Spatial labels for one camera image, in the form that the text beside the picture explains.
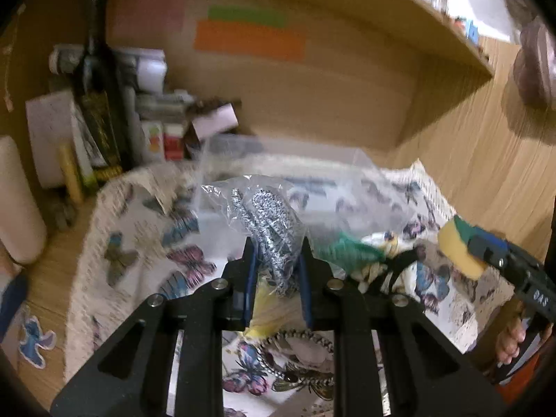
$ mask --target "plastic bag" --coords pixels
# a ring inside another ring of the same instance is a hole
[[[286,197],[290,184],[263,175],[244,175],[202,187],[228,224],[249,235],[257,247],[260,273],[279,295],[298,289],[294,268],[305,226]]]

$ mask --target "person's hand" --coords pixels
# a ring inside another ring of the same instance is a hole
[[[552,324],[544,330],[540,345],[544,344],[552,334]],[[519,317],[513,319],[496,339],[496,359],[508,365],[519,356],[519,344],[525,340],[525,330]]]

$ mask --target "silver screw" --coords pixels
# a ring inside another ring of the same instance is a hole
[[[341,281],[340,279],[330,279],[327,283],[326,286],[330,289],[330,290],[341,290],[344,286],[344,281]]]
[[[228,281],[219,277],[211,282],[212,288],[216,290],[224,290],[228,286]]]
[[[394,295],[392,297],[392,302],[397,308],[404,308],[409,304],[408,297],[404,295]]]
[[[160,304],[164,302],[164,297],[158,293],[148,297],[147,304],[152,308],[157,308]]]

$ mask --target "white cylinder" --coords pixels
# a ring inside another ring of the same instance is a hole
[[[9,136],[0,138],[0,240],[23,264],[37,260],[46,244],[46,225]]]

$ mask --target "yellow sponge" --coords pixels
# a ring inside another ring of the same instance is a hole
[[[438,247],[454,262],[454,266],[470,279],[476,281],[488,268],[485,262],[469,255],[467,245],[461,240],[453,219],[438,232]]]

